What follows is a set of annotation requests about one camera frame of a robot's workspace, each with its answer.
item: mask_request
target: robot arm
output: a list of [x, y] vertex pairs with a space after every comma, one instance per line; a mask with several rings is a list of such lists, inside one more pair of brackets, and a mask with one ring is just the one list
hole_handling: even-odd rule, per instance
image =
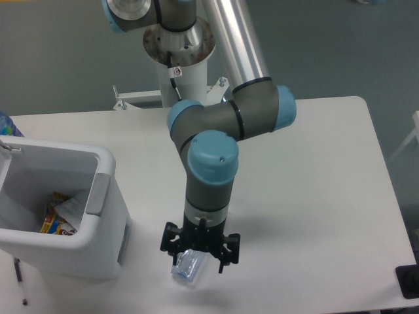
[[[165, 30], [174, 32], [174, 37], [195, 25], [195, 1], [155, 0], [152, 4], [154, 9], [150, 10], [155, 10], [156, 16], [160, 11], [161, 17], [154, 20], [146, 18], [146, 14], [143, 21], [160, 21]], [[209, 252], [220, 260], [221, 273], [224, 266], [237, 264], [239, 259], [240, 235], [224, 236], [238, 170], [237, 141], [289, 126], [295, 119], [296, 106], [288, 88], [272, 83], [246, 2], [204, 0], [204, 6], [225, 58], [233, 99], [209, 107], [187, 99], [177, 102], [168, 115], [170, 137], [187, 172], [187, 187], [183, 227], [168, 222], [160, 249], [173, 257], [173, 264], [178, 253], [187, 249]], [[180, 24], [177, 14], [181, 13], [187, 19]]]
[[168, 31], [182, 32], [196, 21], [195, 0], [102, 0], [102, 6], [117, 32], [155, 24]]

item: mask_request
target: water bottle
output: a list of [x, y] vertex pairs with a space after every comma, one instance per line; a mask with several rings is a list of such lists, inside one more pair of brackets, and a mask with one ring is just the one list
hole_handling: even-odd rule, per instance
[[12, 119], [0, 111], [0, 135], [22, 136], [23, 134], [14, 125]]

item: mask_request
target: silver metal tube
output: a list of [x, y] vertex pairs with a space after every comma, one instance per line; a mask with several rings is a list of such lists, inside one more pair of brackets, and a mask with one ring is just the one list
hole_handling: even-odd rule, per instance
[[119, 18], [134, 21], [146, 15], [151, 0], [107, 0], [107, 5]]
[[224, 55], [232, 89], [269, 77], [244, 0], [203, 1], [217, 46]]

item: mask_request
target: blue joint cap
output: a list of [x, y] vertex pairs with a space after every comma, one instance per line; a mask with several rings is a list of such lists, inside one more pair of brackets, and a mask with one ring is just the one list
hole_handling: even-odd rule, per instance
[[105, 11], [105, 15], [107, 17], [109, 25], [111, 26], [111, 29], [115, 33], [125, 33], [123, 30], [121, 30], [121, 28], [119, 28], [117, 23], [115, 23], [115, 21], [113, 20], [111, 11], [109, 11], [109, 7], [107, 6], [107, 1], [106, 0], [102, 0], [102, 7], [103, 7], [103, 10]]
[[172, 107], [172, 109], [170, 109], [169, 114], [168, 114], [168, 129], [169, 129], [169, 132], [172, 132], [172, 126], [173, 126], [173, 123], [175, 123], [176, 118], [185, 109], [188, 109], [189, 107], [192, 107], [192, 106], [203, 107], [203, 105], [199, 101], [191, 100], [191, 99], [184, 99], [184, 100], [181, 100], [181, 101], [175, 103], [175, 105]]
[[278, 117], [276, 119], [275, 128], [272, 130], [272, 132], [292, 125], [297, 115], [295, 98], [289, 88], [284, 85], [280, 85], [277, 86], [277, 89], [280, 98], [280, 104], [278, 107]]
[[221, 186], [236, 176], [238, 145], [224, 132], [203, 131], [193, 138], [187, 160], [189, 169], [198, 180]]

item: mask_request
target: clear plastic bag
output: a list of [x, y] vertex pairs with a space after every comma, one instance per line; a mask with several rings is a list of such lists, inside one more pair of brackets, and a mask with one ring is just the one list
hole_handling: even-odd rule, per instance
[[172, 274], [190, 283], [193, 282], [206, 254], [205, 252], [194, 250], [186, 250], [179, 253], [176, 265], [172, 266]]

